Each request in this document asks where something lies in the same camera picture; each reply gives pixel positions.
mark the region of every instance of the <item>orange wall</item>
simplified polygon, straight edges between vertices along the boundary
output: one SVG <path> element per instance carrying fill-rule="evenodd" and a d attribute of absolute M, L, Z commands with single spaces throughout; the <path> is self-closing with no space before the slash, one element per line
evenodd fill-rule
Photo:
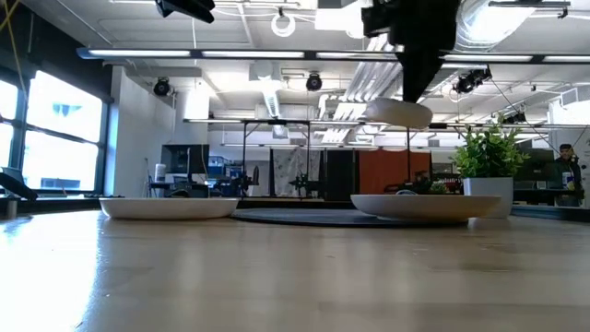
<path fill-rule="evenodd" d="M 411 152 L 411 176 L 418 171 L 431 171 L 431 154 Z M 402 184 L 407 179 L 407 151 L 361 151 L 360 193 L 383 194 L 389 184 Z"/>

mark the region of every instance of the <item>ceiling light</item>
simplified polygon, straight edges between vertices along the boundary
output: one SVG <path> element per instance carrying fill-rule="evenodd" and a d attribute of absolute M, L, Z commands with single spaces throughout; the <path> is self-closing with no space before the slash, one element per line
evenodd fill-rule
<path fill-rule="evenodd" d="M 178 58 L 190 57 L 190 51 L 183 50 L 88 50 L 88 54 L 96 57 L 149 57 L 149 58 Z"/>
<path fill-rule="evenodd" d="M 127 4 L 127 5 L 155 5 L 153 0 L 110 0 L 113 4 Z"/>
<path fill-rule="evenodd" d="M 302 59 L 303 52 L 290 51 L 203 51 L 205 58 L 274 58 L 274 59 Z"/>
<path fill-rule="evenodd" d="M 278 27 L 278 21 L 281 18 L 287 18 L 289 20 L 289 23 L 287 24 L 287 27 L 285 28 L 279 28 Z M 293 34 L 293 32 L 295 32 L 295 18 L 292 15 L 279 15 L 276 14 L 273 19 L 270 21 L 270 29 L 278 36 L 278 37 L 288 37 L 290 35 Z"/>
<path fill-rule="evenodd" d="M 356 121 L 311 121 L 311 125 L 360 125 Z"/>
<path fill-rule="evenodd" d="M 509 54 L 447 54 L 446 61 L 466 61 L 481 63 L 527 63 L 533 59 L 533 55 L 509 55 Z"/>
<path fill-rule="evenodd" d="M 240 124 L 242 120 L 230 120 L 230 119 L 186 119 L 187 123 L 193 124 Z"/>
<path fill-rule="evenodd" d="M 387 52 L 318 52 L 316 56 L 318 59 L 324 60 L 397 61 L 394 53 Z"/>
<path fill-rule="evenodd" d="M 564 8 L 571 6 L 569 1 L 490 1 L 488 6 L 510 8 Z"/>
<path fill-rule="evenodd" d="M 444 63 L 442 69 L 487 69 L 486 64 Z"/>
<path fill-rule="evenodd" d="M 110 0 L 113 4 L 118 5 L 155 5 L 154 0 Z M 299 8 L 299 2 L 282 2 L 282 1 L 216 1 L 215 7 L 235 7 L 236 5 L 242 5 L 246 7 L 269 7 L 269 6 L 282 6 L 284 8 Z"/>
<path fill-rule="evenodd" d="M 588 55 L 548 55 L 543 59 L 543 62 L 555 63 L 590 63 L 590 56 Z"/>

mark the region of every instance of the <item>desk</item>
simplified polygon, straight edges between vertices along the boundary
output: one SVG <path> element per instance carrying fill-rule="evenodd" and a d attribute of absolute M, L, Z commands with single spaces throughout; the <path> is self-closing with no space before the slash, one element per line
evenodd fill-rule
<path fill-rule="evenodd" d="M 354 230 L 87 211 L 0 223 L 0 234 L 6 332 L 590 326 L 587 224 L 511 218 Z"/>
<path fill-rule="evenodd" d="M 513 200 L 536 204 L 544 203 L 553 206 L 557 196 L 575 196 L 578 194 L 566 189 L 514 189 Z"/>
<path fill-rule="evenodd" d="M 190 185 L 189 194 L 195 198 L 207 198 L 209 187 L 206 184 L 188 184 L 188 183 L 151 183 L 149 184 L 149 192 L 151 194 L 152 189 L 161 189 L 158 197 L 165 197 L 171 194 L 174 190 L 187 189 Z"/>

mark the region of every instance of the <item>white flower pot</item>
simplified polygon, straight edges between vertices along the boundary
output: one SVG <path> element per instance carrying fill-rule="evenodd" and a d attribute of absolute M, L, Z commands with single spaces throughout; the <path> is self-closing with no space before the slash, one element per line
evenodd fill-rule
<path fill-rule="evenodd" d="M 506 219 L 513 209 L 513 178 L 467 178 L 463 181 L 466 196 L 500 196 L 501 202 L 483 218 Z"/>

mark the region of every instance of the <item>fluorescent light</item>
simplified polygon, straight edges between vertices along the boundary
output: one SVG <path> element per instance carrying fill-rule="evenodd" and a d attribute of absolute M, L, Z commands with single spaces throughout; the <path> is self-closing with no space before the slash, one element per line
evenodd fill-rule
<path fill-rule="evenodd" d="M 186 119 L 184 121 L 192 124 L 240 124 L 242 122 L 230 119 Z"/>
<path fill-rule="evenodd" d="M 565 8 L 571 6 L 570 1 L 490 1 L 488 6 L 510 8 Z"/>
<path fill-rule="evenodd" d="M 310 121 L 311 125 L 360 125 L 357 121 Z"/>
<path fill-rule="evenodd" d="M 189 51 L 182 50 L 89 50 L 94 56 L 105 57 L 190 57 Z"/>
<path fill-rule="evenodd" d="M 588 55 L 549 55 L 543 62 L 569 62 L 569 63 L 590 63 Z"/>
<path fill-rule="evenodd" d="M 316 56 L 318 59 L 326 60 L 355 59 L 397 61 L 395 54 L 388 52 L 318 52 Z"/>
<path fill-rule="evenodd" d="M 277 59 L 302 59 L 303 52 L 293 51 L 203 51 L 205 58 L 277 58 Z"/>
<path fill-rule="evenodd" d="M 111 0 L 113 4 L 126 4 L 126 5 L 155 5 L 154 0 Z"/>
<path fill-rule="evenodd" d="M 445 63 L 442 69 L 488 69 L 485 64 L 462 64 L 462 63 Z"/>
<path fill-rule="evenodd" d="M 154 0 L 110 0 L 111 3 L 117 5 L 155 5 L 156 1 Z M 282 2 L 282 1 L 257 1 L 257 2 L 248 2 L 248 1 L 216 1 L 216 7 L 234 7 L 236 5 L 243 5 L 246 7 L 269 7 L 269 6 L 281 6 L 285 8 L 299 8 L 300 4 L 298 2 Z"/>
<path fill-rule="evenodd" d="M 533 59 L 533 55 L 509 55 L 509 54 L 447 54 L 446 61 L 473 61 L 473 62 L 514 62 L 526 63 Z"/>

